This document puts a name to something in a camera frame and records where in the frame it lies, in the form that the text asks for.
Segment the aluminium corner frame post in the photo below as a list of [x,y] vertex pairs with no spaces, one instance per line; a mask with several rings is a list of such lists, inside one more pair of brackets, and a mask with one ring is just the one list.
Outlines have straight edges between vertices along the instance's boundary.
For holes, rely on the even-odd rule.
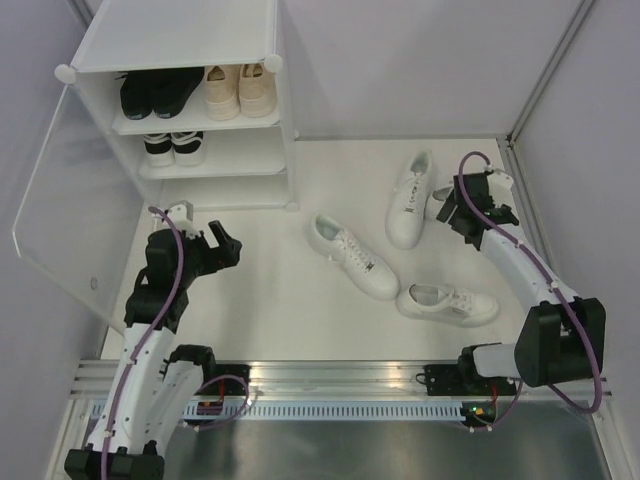
[[559,40],[556,42],[549,59],[546,61],[541,74],[538,76],[531,93],[517,115],[511,130],[506,135],[506,142],[509,147],[515,147],[517,140],[522,135],[536,107],[551,84],[551,81],[554,79],[565,57],[577,41],[583,27],[588,22],[598,4],[599,1],[597,0],[580,0],[578,2]]

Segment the beige lace sneaker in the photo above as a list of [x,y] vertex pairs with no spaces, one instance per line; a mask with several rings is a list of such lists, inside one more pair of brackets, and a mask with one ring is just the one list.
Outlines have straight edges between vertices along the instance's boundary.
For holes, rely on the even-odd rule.
[[277,105],[274,74],[263,63],[242,65],[238,84],[241,112],[250,118],[269,115]]
[[240,113],[239,72],[239,65],[214,65],[205,69],[205,103],[213,120],[231,120]]

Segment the white plastic shoe cabinet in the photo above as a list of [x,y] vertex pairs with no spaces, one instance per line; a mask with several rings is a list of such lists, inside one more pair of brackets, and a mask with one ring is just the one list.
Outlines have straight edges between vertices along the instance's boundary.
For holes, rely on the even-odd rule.
[[[119,77],[146,71],[263,63],[274,74],[276,108],[215,121],[204,80],[179,115],[125,117]],[[104,1],[69,64],[56,77],[76,88],[95,122],[123,148],[150,204],[191,202],[199,210],[293,208],[295,132],[277,1]],[[205,160],[195,167],[152,168],[146,134],[203,131]]]

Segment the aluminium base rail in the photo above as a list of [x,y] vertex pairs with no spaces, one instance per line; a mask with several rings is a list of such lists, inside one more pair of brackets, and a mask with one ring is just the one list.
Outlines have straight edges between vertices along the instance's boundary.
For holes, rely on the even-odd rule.
[[[428,395],[419,361],[217,361],[216,373],[231,371],[228,365],[247,365],[252,397],[270,400],[405,400]],[[106,398],[114,378],[116,360],[81,360],[70,398]],[[591,400],[592,381],[560,385],[574,401]],[[526,401],[559,400],[548,388],[523,387]]]

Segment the black canvas sneaker front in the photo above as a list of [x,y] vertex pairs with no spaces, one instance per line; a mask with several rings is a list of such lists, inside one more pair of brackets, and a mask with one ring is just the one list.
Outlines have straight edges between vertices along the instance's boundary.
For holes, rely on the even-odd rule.
[[152,76],[150,100],[161,119],[176,117],[204,77],[203,67],[158,70]]

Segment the black white patterned sneaker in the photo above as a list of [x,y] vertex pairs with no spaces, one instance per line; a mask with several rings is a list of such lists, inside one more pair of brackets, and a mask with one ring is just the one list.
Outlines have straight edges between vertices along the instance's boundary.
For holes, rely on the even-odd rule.
[[175,163],[180,167],[195,167],[205,160],[204,132],[173,132],[171,141]]

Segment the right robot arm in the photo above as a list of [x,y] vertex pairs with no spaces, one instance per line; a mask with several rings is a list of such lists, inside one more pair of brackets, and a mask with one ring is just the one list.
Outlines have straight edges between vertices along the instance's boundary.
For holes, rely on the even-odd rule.
[[467,347],[459,363],[530,387],[589,379],[603,368],[604,305],[568,287],[533,250],[507,202],[512,183],[498,170],[456,176],[426,203],[426,218],[449,225],[489,260],[526,315],[515,343]]

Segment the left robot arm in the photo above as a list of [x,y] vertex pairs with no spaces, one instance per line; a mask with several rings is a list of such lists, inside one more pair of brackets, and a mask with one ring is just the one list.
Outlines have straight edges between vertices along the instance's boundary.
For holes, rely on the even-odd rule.
[[202,276],[232,268],[242,244],[221,222],[210,222],[217,241],[162,215],[163,228],[147,239],[146,263],[125,305],[121,358],[87,443],[68,451],[72,479],[161,479],[167,446],[191,398],[215,379],[208,346],[172,345],[189,298]]

